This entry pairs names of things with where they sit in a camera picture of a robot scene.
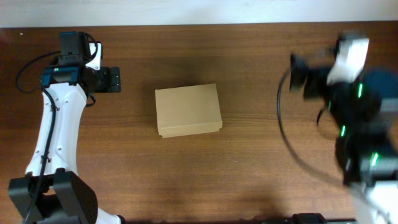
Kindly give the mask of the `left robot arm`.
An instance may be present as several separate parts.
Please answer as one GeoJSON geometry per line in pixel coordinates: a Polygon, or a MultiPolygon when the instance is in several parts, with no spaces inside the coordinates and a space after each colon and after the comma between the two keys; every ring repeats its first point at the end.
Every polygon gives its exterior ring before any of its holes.
{"type": "Polygon", "coordinates": [[[11,179],[9,198],[23,223],[114,223],[77,172],[76,149],[85,108],[95,93],[119,93],[118,67],[103,67],[101,42],[86,32],[60,33],[60,50],[40,78],[44,106],[37,144],[25,175],[11,179]]]}

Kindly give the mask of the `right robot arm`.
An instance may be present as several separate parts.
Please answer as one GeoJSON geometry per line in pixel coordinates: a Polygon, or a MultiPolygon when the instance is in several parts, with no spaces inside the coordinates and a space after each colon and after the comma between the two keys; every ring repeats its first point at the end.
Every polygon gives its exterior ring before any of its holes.
{"type": "Polygon", "coordinates": [[[358,223],[397,222],[397,148],[390,131],[397,119],[397,75],[364,68],[369,38],[357,32],[338,36],[333,47],[290,55],[283,78],[306,100],[321,98],[340,132],[336,161],[343,178],[299,159],[308,173],[349,190],[358,223]]]}

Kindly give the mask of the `brown cardboard box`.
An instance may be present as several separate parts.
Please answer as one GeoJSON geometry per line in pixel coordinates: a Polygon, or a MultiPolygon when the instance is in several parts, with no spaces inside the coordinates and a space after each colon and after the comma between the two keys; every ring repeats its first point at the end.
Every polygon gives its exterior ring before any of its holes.
{"type": "Polygon", "coordinates": [[[214,83],[156,90],[155,104],[163,138],[218,132],[223,127],[214,83]]]}

